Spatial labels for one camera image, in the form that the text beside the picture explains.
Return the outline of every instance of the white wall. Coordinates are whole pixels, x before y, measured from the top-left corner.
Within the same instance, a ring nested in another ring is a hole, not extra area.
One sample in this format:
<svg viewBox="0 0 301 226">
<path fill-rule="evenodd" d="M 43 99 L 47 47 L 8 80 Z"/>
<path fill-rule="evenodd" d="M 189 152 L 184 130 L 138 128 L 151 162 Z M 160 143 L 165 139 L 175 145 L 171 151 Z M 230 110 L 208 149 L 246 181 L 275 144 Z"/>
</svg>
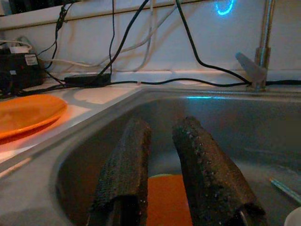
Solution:
<svg viewBox="0 0 301 226">
<path fill-rule="evenodd" d="M 194 2 L 182 6 L 187 17 L 199 55 L 208 64 L 228 69 L 240 69 L 235 59 L 238 51 L 254 58 L 259 45 L 264 0 L 236 0 L 232 12 L 225 16 L 217 14 L 214 1 Z M 301 69 L 301 1 L 276 0 L 276 11 L 270 46 L 272 56 L 270 69 Z M 155 9 L 158 21 L 171 7 Z M 117 49 L 124 30 L 134 12 L 116 15 Z M 139 42 L 147 35 L 148 10 L 140 15 L 126 41 L 125 47 Z M 25 35 L 40 52 L 54 40 L 54 24 L 39 25 L 5 31 L 7 39 Z M 63 25 L 59 35 L 57 58 L 88 63 L 97 62 L 108 54 L 112 36 L 111 15 L 95 16 L 69 21 Z M 142 61 L 146 46 L 118 58 L 116 67 L 130 69 Z M 43 54 L 50 58 L 52 52 Z M 66 65 L 56 65 L 52 71 L 66 69 Z M 206 70 L 199 66 L 192 53 L 186 32 L 178 11 L 175 11 L 160 27 L 152 39 L 151 53 L 144 70 Z M 72 71 L 87 69 L 72 68 Z"/>
</svg>

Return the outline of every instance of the faucet handle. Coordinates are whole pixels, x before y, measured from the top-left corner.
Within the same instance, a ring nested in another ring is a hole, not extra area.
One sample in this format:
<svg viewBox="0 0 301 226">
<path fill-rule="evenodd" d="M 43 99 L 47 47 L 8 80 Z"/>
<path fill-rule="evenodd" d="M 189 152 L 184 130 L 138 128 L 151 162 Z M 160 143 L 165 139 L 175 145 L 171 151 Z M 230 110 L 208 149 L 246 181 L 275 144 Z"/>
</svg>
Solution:
<svg viewBox="0 0 301 226">
<path fill-rule="evenodd" d="M 242 53 L 237 53 L 235 57 L 243 67 L 247 75 L 252 78 L 252 87 L 256 90 L 265 89 L 268 70 L 266 68 L 258 66 L 255 62 L 250 60 Z"/>
</svg>

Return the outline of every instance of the faucet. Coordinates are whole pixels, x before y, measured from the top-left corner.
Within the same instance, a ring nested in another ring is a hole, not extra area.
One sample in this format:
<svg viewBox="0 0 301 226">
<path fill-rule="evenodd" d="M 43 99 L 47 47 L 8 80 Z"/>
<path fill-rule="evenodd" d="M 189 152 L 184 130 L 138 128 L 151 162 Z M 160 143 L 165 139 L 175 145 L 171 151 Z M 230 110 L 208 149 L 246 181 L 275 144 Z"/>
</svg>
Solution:
<svg viewBox="0 0 301 226">
<path fill-rule="evenodd" d="M 254 91 L 264 91 L 269 68 L 269 57 L 271 48 L 269 47 L 269 38 L 272 29 L 272 21 L 276 0 L 266 0 L 265 10 L 262 20 L 260 46 L 256 49 L 255 61 L 253 62 L 242 53 L 236 54 L 247 75 L 252 78 L 251 89 Z"/>
</svg>

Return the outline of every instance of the power adapter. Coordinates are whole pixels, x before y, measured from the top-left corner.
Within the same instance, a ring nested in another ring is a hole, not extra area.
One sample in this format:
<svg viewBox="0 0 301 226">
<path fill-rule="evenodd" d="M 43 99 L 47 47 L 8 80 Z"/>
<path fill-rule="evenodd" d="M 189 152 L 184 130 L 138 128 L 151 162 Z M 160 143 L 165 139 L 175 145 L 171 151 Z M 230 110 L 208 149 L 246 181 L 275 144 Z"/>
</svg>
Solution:
<svg viewBox="0 0 301 226">
<path fill-rule="evenodd" d="M 111 74 L 104 73 L 102 76 L 97 78 L 97 74 L 76 74 L 73 76 L 66 77 L 64 82 L 70 85 L 84 85 L 89 84 L 89 86 L 104 87 L 110 84 Z"/>
</svg>

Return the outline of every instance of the white countertop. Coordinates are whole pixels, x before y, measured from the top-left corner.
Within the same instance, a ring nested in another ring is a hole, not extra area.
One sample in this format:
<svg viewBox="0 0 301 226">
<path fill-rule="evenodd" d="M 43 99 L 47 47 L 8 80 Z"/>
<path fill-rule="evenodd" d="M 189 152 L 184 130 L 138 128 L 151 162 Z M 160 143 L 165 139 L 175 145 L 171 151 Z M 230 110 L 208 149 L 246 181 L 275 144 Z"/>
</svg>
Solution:
<svg viewBox="0 0 301 226">
<path fill-rule="evenodd" d="M 68 104 L 67 111 L 59 120 L 32 135 L 27 137 L 20 135 L 0 140 L 0 163 L 79 124 L 140 89 L 140 86 L 133 84 L 95 89 L 59 90 L 48 93 L 63 99 Z"/>
</svg>

